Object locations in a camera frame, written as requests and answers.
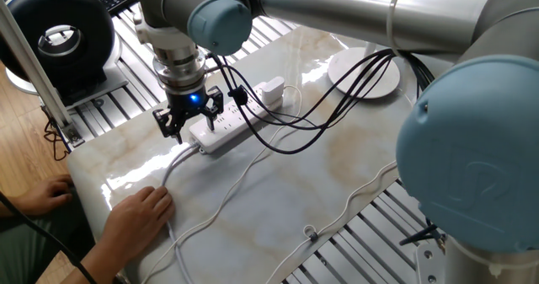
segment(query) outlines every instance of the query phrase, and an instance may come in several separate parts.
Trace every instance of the person's arm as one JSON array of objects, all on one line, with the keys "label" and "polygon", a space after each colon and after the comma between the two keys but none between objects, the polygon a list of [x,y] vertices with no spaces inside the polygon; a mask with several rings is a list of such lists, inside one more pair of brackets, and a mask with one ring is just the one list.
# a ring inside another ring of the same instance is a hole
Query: person's arm
[{"label": "person's arm", "polygon": [[[72,200],[69,188],[73,181],[69,174],[57,175],[37,183],[21,196],[8,196],[8,200],[27,216],[42,216]],[[0,203],[0,217],[13,214]]]},{"label": "person's arm", "polygon": [[[101,240],[84,257],[83,265],[98,284],[110,284],[129,260],[138,256],[174,214],[165,187],[145,187],[110,212]],[[61,284],[88,284],[75,269]]]}]

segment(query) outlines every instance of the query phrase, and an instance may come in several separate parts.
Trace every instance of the power outlet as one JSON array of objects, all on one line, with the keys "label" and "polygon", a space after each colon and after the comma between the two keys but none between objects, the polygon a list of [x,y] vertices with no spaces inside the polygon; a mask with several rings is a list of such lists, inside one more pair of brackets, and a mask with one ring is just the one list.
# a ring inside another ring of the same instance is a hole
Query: power outlet
[{"label": "power outlet", "polygon": [[[253,87],[253,90],[259,99],[264,98],[264,101],[267,101],[268,98],[272,98],[272,102],[267,102],[264,105],[268,110],[276,110],[283,104],[284,84],[285,79],[277,77],[270,82],[259,83]],[[267,112],[251,97],[248,99],[247,106],[259,117],[267,115]],[[259,121],[248,110],[245,108],[243,110],[251,123],[254,124]],[[214,131],[211,131],[208,128],[206,119],[202,119],[189,128],[193,139],[200,144],[200,147],[206,153],[213,153],[242,131],[248,129],[248,125],[234,101],[225,105],[223,113],[217,116],[217,119],[214,121],[214,126]]]}]

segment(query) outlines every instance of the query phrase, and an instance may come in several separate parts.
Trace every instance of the white cable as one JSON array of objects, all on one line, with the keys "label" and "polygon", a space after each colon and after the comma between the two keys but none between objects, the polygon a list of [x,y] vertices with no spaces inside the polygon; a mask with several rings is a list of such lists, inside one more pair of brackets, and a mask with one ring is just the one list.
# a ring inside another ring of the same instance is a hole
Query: white cable
[{"label": "white cable", "polygon": [[402,90],[402,89],[400,89],[400,88],[399,88],[398,90],[399,90],[400,92],[402,92],[402,93],[403,93],[403,97],[404,97],[404,98],[406,98],[406,100],[407,100],[407,101],[408,101],[408,102],[410,103],[410,106],[411,106],[411,107],[412,107],[412,109],[413,109],[413,108],[414,108],[414,105],[415,105],[415,103],[414,103],[414,102],[412,102],[412,100],[411,100],[411,99],[410,99],[410,98],[409,98],[409,97],[408,97],[408,96],[406,95],[406,93],[404,92],[404,90]]},{"label": "white cable", "polygon": [[277,273],[277,271],[280,269],[281,266],[283,266],[283,264],[285,264],[285,262],[290,259],[290,257],[292,257],[295,252],[297,252],[297,250],[299,250],[299,248],[301,248],[305,243],[311,241],[311,238],[309,237],[310,235],[307,233],[307,230],[310,228],[314,233],[317,234],[318,237],[320,237],[328,228],[332,227],[336,222],[338,222],[341,218],[343,218],[344,214],[346,214],[346,212],[348,211],[348,206],[350,204],[350,202],[352,201],[352,199],[358,195],[358,193],[363,190],[364,188],[366,188],[367,186],[371,185],[372,183],[376,182],[379,178],[381,178],[384,174],[388,173],[389,171],[392,171],[394,170],[395,168],[397,167],[397,161],[393,161],[391,163],[389,163],[388,165],[382,167],[379,171],[378,171],[378,174],[376,174],[376,176],[374,177],[374,179],[372,179],[370,182],[368,182],[367,184],[364,184],[362,185],[360,188],[354,190],[348,197],[348,199],[346,200],[346,205],[344,206],[344,210],[343,212],[340,214],[340,216],[338,216],[333,222],[331,222],[330,224],[328,224],[326,227],[320,229],[319,232],[316,231],[316,228],[313,226],[313,225],[307,225],[303,228],[303,234],[308,237],[308,239],[306,239],[305,241],[303,241],[301,244],[299,244],[294,250],[292,250],[292,252],[286,256],[286,258],[284,258],[278,265],[277,265],[277,268],[275,268],[275,270],[273,271],[273,273],[271,274],[271,276],[269,277],[268,281],[266,281],[266,284],[270,283],[271,279],[275,276],[275,273]]},{"label": "white cable", "polygon": [[387,40],[389,41],[389,45],[395,56],[403,57],[398,52],[397,44],[395,43],[395,38],[393,37],[393,17],[395,15],[395,8],[397,7],[397,1],[398,0],[391,0],[389,3],[389,11],[387,12],[387,19],[386,19],[386,34],[387,34]]},{"label": "white cable", "polygon": [[[161,186],[165,186],[167,184],[168,177],[172,173],[172,171],[174,169],[174,166],[179,161],[179,159],[181,157],[183,157],[184,154],[187,153],[188,151],[190,151],[192,149],[195,149],[195,148],[198,148],[199,146],[200,146],[199,144],[193,143],[190,146],[188,146],[186,149],[179,152],[178,155],[175,158],[173,158],[173,160],[168,165],[167,170],[165,171],[165,175],[163,176],[163,179],[161,180]],[[167,229],[168,229],[168,236],[170,237],[171,241],[175,241],[176,237],[174,236],[174,230],[173,230],[172,225],[170,224],[170,222],[167,222]],[[176,252],[176,259],[178,260],[178,262],[180,262],[179,267],[183,268],[183,266],[181,264],[182,257],[181,257],[181,255],[180,255],[180,253],[179,253],[179,251],[177,249],[176,249],[175,252]],[[185,280],[187,281],[188,284],[193,284],[192,281],[188,277],[186,277]]]},{"label": "white cable", "polygon": [[[303,101],[303,98],[302,98],[302,92],[300,91],[300,89],[296,86],[291,86],[291,85],[288,85],[288,86],[285,86],[285,89],[286,88],[293,88],[295,89],[298,94],[299,94],[299,97],[300,97],[300,104],[299,104],[299,110],[297,111],[297,115],[296,117],[298,117],[301,112],[302,112],[302,101]],[[274,140],[274,138],[277,136],[277,134],[279,133],[279,131],[281,131],[283,128],[285,128],[286,126],[282,126],[280,127],[274,134],[273,136],[270,138],[270,140],[268,141],[268,143],[272,142]],[[181,259],[181,255],[179,254],[179,247],[181,246],[181,244],[189,237],[191,237],[192,235],[200,232],[201,230],[207,228],[208,226],[210,226],[216,219],[217,217],[219,216],[219,214],[221,213],[221,210],[222,208],[225,206],[225,203],[227,202],[228,200],[228,196],[230,195],[230,193],[234,190],[234,188],[242,181],[243,177],[245,176],[245,174],[249,171],[249,169],[253,166],[253,164],[257,161],[257,159],[262,155],[262,153],[264,153],[266,151],[267,147],[264,147],[259,154],[257,154],[256,157],[254,157],[254,159],[251,161],[251,163],[249,163],[249,165],[247,166],[247,168],[243,171],[242,175],[240,175],[239,179],[237,179],[236,183],[234,183],[232,185],[232,187],[230,187],[230,189],[228,190],[228,192],[225,194],[225,197],[222,199],[222,202],[221,202],[221,205],[219,206],[219,208],[217,208],[217,211],[216,213],[213,214],[213,216],[211,216],[209,219],[205,220],[204,222],[190,228],[189,230],[187,230],[186,232],[184,232],[181,236],[179,236],[179,238],[177,238],[173,244],[167,249],[167,251],[165,251],[165,253],[159,258],[159,260],[157,260],[157,262],[155,263],[155,265],[151,268],[151,270],[148,272],[147,276],[144,278],[144,280],[142,281],[141,284],[146,284],[147,281],[149,280],[150,276],[152,276],[152,273],[153,271],[155,270],[155,268],[157,267],[157,265],[165,258],[165,256],[167,256],[167,254],[170,252],[170,250],[172,250],[176,245],[177,246],[177,252],[176,252],[176,258],[179,260],[179,264],[180,264],[180,268],[182,270],[182,272],[184,273],[184,278],[185,280],[189,283],[189,284],[192,284],[192,281],[190,280],[189,278],[189,274],[187,273],[187,269],[185,268],[185,264],[183,262],[183,260]],[[170,165],[173,165],[175,163],[175,160],[177,160],[179,157],[176,157],[173,162],[170,164]],[[170,175],[170,172],[172,172],[172,170],[168,171],[167,169],[167,172],[165,173],[165,177],[163,177],[163,182],[166,180],[166,178]]]},{"label": "white cable", "polygon": [[[365,52],[363,52],[362,59],[364,59],[364,58],[370,56],[371,54],[373,54],[375,50],[376,50],[376,43],[367,42],[367,45],[365,46]],[[367,65],[369,65],[370,63],[371,62],[364,62],[363,64],[361,64],[360,65],[360,73],[364,72],[365,67],[367,67]]]}]

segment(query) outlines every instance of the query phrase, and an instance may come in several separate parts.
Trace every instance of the human hand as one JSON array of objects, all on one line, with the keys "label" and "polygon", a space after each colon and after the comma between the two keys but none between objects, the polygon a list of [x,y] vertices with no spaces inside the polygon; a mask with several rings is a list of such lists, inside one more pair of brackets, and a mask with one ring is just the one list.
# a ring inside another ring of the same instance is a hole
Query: human hand
[{"label": "human hand", "polygon": [[27,216],[42,216],[72,200],[73,195],[69,190],[72,185],[73,181],[69,174],[57,175],[42,180],[11,201]]},{"label": "human hand", "polygon": [[145,187],[112,209],[97,247],[126,265],[152,242],[173,214],[173,199],[165,187]]}]

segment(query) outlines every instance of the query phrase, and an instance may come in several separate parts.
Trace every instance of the white round plate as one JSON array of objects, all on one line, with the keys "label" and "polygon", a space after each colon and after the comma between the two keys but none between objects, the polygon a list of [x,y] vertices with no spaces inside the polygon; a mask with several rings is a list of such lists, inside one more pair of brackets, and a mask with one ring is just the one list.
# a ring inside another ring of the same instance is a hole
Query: white round plate
[{"label": "white round plate", "polygon": [[[328,76],[331,80],[331,83],[337,83],[345,73],[347,73],[355,64],[361,61],[365,56],[365,48],[357,47],[343,50],[332,58],[328,67]],[[378,80],[382,75],[384,67],[373,77],[373,79],[361,90],[359,95],[355,96],[356,98],[362,98],[363,95],[369,91],[372,85]],[[343,93],[348,92],[352,83],[360,75],[360,67],[355,69],[342,83],[337,86],[337,89]],[[383,96],[386,96],[397,89],[398,82],[400,81],[401,74],[398,70],[397,64],[394,61],[391,61],[389,67],[384,73],[380,82],[362,99],[378,99]]]}]

